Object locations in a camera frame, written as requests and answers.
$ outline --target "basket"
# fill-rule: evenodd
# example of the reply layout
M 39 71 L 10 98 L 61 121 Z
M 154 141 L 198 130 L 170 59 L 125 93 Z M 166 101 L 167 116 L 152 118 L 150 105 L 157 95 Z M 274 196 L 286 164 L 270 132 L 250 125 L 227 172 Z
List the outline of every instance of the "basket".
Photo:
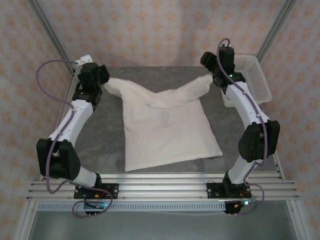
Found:
M 251 55 L 235 55 L 234 65 L 234 71 L 242 73 L 256 103 L 259 105 L 270 102 L 272 99 L 271 91 L 258 59 Z M 226 107 L 235 106 L 222 91 L 221 94 Z

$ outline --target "patterned wallpaper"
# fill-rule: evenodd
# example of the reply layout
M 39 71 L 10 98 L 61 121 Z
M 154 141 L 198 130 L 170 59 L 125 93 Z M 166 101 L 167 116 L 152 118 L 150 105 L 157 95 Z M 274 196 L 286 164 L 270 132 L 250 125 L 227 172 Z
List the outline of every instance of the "patterned wallpaper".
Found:
M 0 4 L 0 239 L 13 238 L 26 191 L 39 177 L 36 143 L 53 130 L 60 105 L 35 82 L 38 66 L 59 58 L 26 0 Z M 69 74 L 60 63 L 40 74 L 50 92 L 63 97 Z
M 40 0 L 70 59 L 107 66 L 195 66 L 228 36 L 257 54 L 284 0 Z
M 285 176 L 300 182 L 308 222 L 320 236 L 320 4 L 298 0 L 262 68 L 281 125 L 277 152 Z

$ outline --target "gray tabletop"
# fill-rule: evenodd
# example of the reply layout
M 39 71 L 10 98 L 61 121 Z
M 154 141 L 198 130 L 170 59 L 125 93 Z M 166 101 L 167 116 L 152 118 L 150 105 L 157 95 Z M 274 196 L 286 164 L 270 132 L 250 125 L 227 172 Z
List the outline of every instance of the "gray tabletop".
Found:
M 153 92 L 178 87 L 208 74 L 203 67 L 109 67 L 112 77 L 133 81 Z M 220 89 L 211 85 L 209 93 L 200 98 L 204 113 L 222 150 L 223 156 L 183 161 L 139 169 L 136 173 L 210 172 L 228 171 L 236 162 L 238 141 L 244 126 L 234 107 L 225 107 Z M 125 133 L 122 100 L 103 89 L 101 101 L 80 132 L 75 150 L 81 165 L 97 173 L 125 172 Z M 275 171 L 270 156 L 266 165 L 257 171 Z

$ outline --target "white towel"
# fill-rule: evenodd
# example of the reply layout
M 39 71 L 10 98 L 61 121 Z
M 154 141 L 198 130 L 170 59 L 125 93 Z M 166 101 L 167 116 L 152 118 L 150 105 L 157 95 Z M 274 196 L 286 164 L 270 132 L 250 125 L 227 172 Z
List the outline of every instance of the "white towel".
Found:
M 208 74 L 158 93 L 118 78 L 104 84 L 122 98 L 126 172 L 222 156 L 199 100 L 212 81 Z

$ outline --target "gray surface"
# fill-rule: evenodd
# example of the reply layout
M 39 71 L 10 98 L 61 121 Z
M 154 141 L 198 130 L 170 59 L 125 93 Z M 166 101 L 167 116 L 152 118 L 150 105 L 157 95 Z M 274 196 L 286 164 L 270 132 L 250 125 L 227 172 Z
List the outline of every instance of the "gray surface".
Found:
M 29 239 L 294 240 L 296 236 L 286 201 L 266 201 L 256 212 L 238 217 L 223 212 L 111 211 L 97 218 L 79 219 L 71 212 L 38 212 Z
M 203 67 L 109 67 L 112 77 L 131 80 L 153 91 L 161 92 L 178 87 L 208 74 Z M 204 113 L 222 150 L 222 157 L 196 159 L 131 172 L 211 172 L 228 171 L 236 162 L 238 141 L 244 126 L 234 107 L 225 107 L 220 89 L 211 85 L 208 94 L 200 98 Z M 94 114 L 80 132 L 75 150 L 81 165 L 98 173 L 125 172 L 125 133 L 123 124 L 122 100 L 109 94 L 103 88 L 101 101 Z M 275 171 L 276 166 L 270 157 L 263 168 L 257 171 Z

